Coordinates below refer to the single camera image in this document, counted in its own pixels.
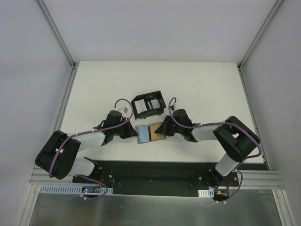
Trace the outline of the black plastic card tray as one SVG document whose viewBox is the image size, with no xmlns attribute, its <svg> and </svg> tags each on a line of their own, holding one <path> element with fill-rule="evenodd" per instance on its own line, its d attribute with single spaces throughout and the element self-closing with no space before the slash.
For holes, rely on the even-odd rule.
<svg viewBox="0 0 301 226">
<path fill-rule="evenodd" d="M 147 111 L 138 114 L 135 107 L 135 101 L 143 99 L 147 106 Z M 154 91 L 146 94 L 137 95 L 131 104 L 134 109 L 135 119 L 146 119 L 147 117 L 161 115 L 166 109 L 166 104 L 161 91 Z"/>
</svg>

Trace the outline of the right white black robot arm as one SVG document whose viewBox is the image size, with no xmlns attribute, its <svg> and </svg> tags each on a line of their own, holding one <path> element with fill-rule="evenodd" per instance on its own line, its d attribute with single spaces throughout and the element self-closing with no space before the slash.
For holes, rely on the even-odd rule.
<svg viewBox="0 0 301 226">
<path fill-rule="evenodd" d="M 218 141 L 225 154 L 206 177 L 217 186 L 224 185 L 229 174 L 249 158 L 255 148 L 258 148 L 258 155 L 261 155 L 259 138 L 235 116 L 230 116 L 225 121 L 202 125 L 193 123 L 184 109 L 178 109 L 165 117 L 155 133 L 167 137 L 178 133 L 186 141 L 194 143 Z"/>
</svg>

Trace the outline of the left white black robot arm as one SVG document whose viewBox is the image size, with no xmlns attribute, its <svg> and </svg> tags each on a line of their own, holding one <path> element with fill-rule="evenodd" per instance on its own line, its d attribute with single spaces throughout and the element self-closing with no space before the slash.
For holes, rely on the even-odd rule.
<svg viewBox="0 0 301 226">
<path fill-rule="evenodd" d="M 80 151 L 103 146 L 115 136 L 127 139 L 138 136 L 129 119 L 120 110 L 111 110 L 106 119 L 92 130 L 79 134 L 55 131 L 35 159 L 35 164 L 52 178 L 63 179 L 67 175 L 83 175 L 89 183 L 99 179 L 100 166 L 87 157 L 78 158 Z"/>
</svg>

